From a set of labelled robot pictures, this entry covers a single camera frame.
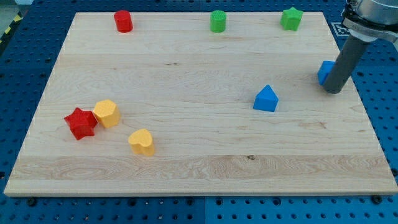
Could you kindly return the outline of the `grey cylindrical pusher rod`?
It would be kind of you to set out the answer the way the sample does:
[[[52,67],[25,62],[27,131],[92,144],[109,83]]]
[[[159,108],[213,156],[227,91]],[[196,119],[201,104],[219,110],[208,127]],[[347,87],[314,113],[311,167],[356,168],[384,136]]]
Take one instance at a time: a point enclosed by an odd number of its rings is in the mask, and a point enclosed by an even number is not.
[[[364,41],[353,35],[348,36],[334,66],[323,82],[323,89],[326,92],[337,94],[343,89],[371,42],[371,40]]]

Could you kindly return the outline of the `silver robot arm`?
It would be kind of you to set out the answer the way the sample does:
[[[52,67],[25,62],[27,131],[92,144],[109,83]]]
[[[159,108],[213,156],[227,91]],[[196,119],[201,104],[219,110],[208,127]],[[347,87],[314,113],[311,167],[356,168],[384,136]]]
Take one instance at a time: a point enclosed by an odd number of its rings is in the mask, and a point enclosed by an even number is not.
[[[382,39],[397,47],[397,0],[346,1],[342,17],[349,36],[323,82],[331,94],[342,90],[371,42]]]

